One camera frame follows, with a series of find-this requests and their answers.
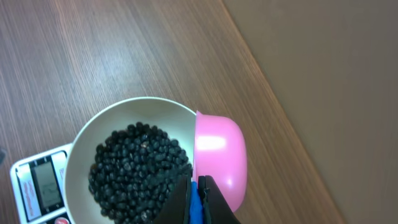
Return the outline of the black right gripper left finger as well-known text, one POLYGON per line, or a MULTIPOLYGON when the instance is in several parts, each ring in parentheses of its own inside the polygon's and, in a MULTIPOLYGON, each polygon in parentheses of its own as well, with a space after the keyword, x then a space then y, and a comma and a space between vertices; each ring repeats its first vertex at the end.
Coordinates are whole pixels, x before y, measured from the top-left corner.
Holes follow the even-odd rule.
POLYGON ((189 224, 191 182, 189 175, 181 176, 153 224, 189 224))

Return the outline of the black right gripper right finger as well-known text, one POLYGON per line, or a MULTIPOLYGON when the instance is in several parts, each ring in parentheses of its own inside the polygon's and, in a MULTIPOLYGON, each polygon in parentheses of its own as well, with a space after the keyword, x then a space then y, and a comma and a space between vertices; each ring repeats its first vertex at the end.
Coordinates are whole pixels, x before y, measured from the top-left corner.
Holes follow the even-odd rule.
POLYGON ((198 193, 203 207, 204 224, 241 224, 212 176, 199 176, 198 193))

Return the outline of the pink scoop with blue handle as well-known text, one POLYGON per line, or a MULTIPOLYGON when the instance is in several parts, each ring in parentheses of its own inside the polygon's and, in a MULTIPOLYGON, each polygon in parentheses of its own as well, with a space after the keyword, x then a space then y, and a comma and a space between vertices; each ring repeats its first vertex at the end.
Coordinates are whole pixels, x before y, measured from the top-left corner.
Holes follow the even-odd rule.
POLYGON ((198 111, 193 148, 193 179, 197 192, 199 176, 206 175, 215 180, 234 213, 243 203, 248 183, 244 136, 232 119, 198 111))

